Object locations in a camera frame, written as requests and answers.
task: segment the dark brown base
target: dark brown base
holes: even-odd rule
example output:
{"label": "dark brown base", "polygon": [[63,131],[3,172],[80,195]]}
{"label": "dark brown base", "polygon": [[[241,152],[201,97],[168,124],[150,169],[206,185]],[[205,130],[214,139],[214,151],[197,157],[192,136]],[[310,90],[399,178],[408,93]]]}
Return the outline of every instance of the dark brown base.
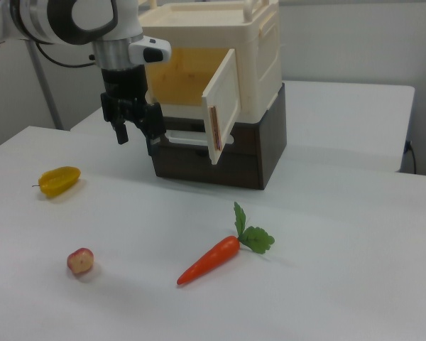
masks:
{"label": "dark brown base", "polygon": [[[205,131],[202,120],[165,118],[168,130]],[[235,123],[234,143],[212,165],[206,146],[172,144],[161,139],[153,156],[157,176],[236,187],[265,189],[287,144],[284,84],[271,108],[256,124]]]}

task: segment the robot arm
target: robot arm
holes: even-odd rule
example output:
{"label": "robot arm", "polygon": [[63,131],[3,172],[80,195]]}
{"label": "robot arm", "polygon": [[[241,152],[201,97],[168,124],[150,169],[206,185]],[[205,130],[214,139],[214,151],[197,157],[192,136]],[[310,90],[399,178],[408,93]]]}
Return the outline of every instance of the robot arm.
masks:
{"label": "robot arm", "polygon": [[[97,18],[107,20],[98,24]],[[144,65],[169,60],[171,49],[167,41],[143,35],[138,0],[0,0],[0,43],[8,39],[91,43],[106,87],[104,119],[120,144],[128,141],[124,122],[133,122],[147,139],[148,153],[154,153],[165,127],[160,105],[145,100]]]}

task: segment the orange carrot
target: orange carrot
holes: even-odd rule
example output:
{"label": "orange carrot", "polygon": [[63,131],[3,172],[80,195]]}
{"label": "orange carrot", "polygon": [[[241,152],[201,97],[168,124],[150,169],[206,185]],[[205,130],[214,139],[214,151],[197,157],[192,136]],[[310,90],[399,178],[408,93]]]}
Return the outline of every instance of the orange carrot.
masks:
{"label": "orange carrot", "polygon": [[178,279],[177,284],[185,284],[213,270],[235,256],[240,250],[240,242],[235,236],[228,236],[196,261]]}
{"label": "orange carrot", "polygon": [[183,273],[177,281],[178,285],[191,282],[228,261],[238,253],[240,243],[258,254],[264,254],[266,250],[270,249],[270,245],[275,242],[275,239],[260,227],[250,226],[245,229],[246,216],[236,202],[234,210],[236,217],[235,226],[239,236],[228,236],[212,247],[210,251],[204,254]]}

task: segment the small red vegetable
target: small red vegetable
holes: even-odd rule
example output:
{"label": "small red vegetable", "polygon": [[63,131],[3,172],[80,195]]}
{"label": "small red vegetable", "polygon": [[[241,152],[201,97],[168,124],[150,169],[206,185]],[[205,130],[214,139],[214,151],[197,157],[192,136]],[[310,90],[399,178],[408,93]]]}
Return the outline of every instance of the small red vegetable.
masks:
{"label": "small red vegetable", "polygon": [[68,256],[66,265],[74,275],[78,275],[89,271],[93,266],[93,262],[93,252],[82,247]]}
{"label": "small red vegetable", "polygon": [[196,261],[178,279],[177,284],[185,284],[206,274],[217,266],[225,263],[240,250],[240,242],[235,236],[228,236],[216,244],[210,251]]}
{"label": "small red vegetable", "polygon": [[178,279],[177,284],[185,284],[194,281],[201,275],[213,270],[221,264],[235,256],[240,250],[240,243],[249,247],[258,254],[265,254],[266,250],[275,242],[275,239],[268,235],[260,227],[248,227],[245,229],[246,215],[239,204],[235,202],[235,226],[238,237],[228,236],[216,244],[210,251],[204,254],[198,261],[186,270]]}

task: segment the toy vegetable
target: toy vegetable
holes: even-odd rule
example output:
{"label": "toy vegetable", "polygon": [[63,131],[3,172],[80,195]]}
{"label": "toy vegetable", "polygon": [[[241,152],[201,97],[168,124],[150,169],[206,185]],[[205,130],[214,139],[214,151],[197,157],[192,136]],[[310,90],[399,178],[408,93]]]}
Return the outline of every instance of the toy vegetable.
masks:
{"label": "toy vegetable", "polygon": [[55,197],[73,186],[79,177],[79,168],[65,166],[42,174],[38,180],[38,185],[41,192],[48,197]]}
{"label": "toy vegetable", "polygon": [[250,226],[245,229],[246,215],[236,202],[234,203],[234,211],[235,226],[239,236],[228,236],[216,244],[183,273],[177,281],[178,285],[191,282],[228,261],[238,253],[240,243],[246,245],[257,254],[265,254],[266,250],[270,249],[275,239],[260,227]]}
{"label": "toy vegetable", "polygon": [[88,272],[93,267],[93,262],[93,252],[82,247],[68,256],[66,265],[74,275],[79,275]]}

